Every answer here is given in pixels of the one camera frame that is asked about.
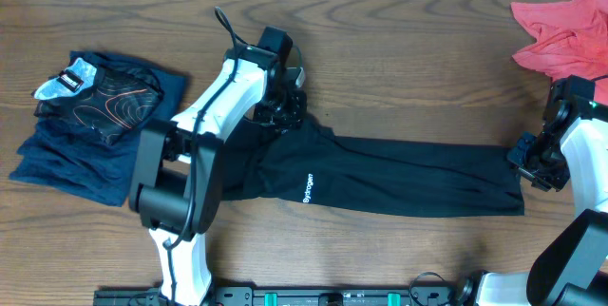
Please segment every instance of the wooden surface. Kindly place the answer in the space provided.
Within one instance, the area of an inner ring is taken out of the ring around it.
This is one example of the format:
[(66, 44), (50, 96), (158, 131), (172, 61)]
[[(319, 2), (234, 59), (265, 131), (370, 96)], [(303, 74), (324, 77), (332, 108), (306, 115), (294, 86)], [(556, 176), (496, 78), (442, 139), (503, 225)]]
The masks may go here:
[[(310, 111), (340, 135), (512, 145), (538, 131), (548, 80), (510, 58), (532, 39), (509, 2), (558, 0), (0, 0), (2, 304), (86, 305), (104, 286), (161, 279), (137, 215), (10, 182), (32, 132), (30, 92), (71, 49), (112, 50), (189, 72), (182, 106), (216, 78), (222, 6), (254, 42), (288, 30)], [(524, 182), (525, 217), (413, 219), (275, 200), (224, 202), (208, 240), (216, 277), (269, 285), (399, 285), (423, 271), (524, 271), (570, 223), (570, 188)]]

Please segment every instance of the red cloth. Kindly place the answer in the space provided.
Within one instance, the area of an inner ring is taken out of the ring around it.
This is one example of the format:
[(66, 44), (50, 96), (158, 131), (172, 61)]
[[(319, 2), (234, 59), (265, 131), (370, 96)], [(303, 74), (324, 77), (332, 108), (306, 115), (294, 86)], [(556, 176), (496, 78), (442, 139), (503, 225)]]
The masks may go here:
[[(511, 3), (517, 22), (537, 40), (513, 55), (523, 67), (555, 82), (570, 75), (608, 74), (608, 0)], [(596, 79), (597, 102), (608, 105), (608, 79)]]

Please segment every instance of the logo on pants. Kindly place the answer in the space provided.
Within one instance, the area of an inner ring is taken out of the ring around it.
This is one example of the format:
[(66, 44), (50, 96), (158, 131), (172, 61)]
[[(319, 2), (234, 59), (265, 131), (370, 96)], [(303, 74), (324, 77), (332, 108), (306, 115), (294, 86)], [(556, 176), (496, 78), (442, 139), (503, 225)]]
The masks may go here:
[(302, 202), (308, 203), (311, 201), (311, 192), (313, 190), (313, 185), (314, 185), (313, 175), (309, 174), (308, 181), (306, 182), (306, 191), (304, 191), (304, 200)]

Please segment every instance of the black pants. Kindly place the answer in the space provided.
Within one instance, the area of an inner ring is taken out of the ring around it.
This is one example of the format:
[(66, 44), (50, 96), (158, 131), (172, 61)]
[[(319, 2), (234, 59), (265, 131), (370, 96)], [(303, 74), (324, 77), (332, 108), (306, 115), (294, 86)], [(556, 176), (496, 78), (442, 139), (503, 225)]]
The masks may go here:
[(522, 215), (507, 148), (336, 137), (241, 121), (226, 143), (228, 201), (257, 197), (412, 217)]

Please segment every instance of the dark blue fabric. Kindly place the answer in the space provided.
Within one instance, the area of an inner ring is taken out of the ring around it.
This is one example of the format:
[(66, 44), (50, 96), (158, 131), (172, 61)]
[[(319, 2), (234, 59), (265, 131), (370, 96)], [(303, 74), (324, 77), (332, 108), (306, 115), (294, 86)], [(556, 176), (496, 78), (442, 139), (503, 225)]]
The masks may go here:
[[(185, 88), (183, 76), (118, 54), (71, 52), (70, 62), (77, 57), (109, 69), (125, 66), (149, 68), (164, 91), (162, 102), (150, 118), (169, 120), (178, 110)], [(17, 150), (24, 158), (9, 178), (52, 186), (106, 205), (121, 206), (128, 193), (140, 130), (144, 124), (142, 122), (117, 143), (109, 145), (93, 129), (59, 120), (40, 120), (34, 135)]]

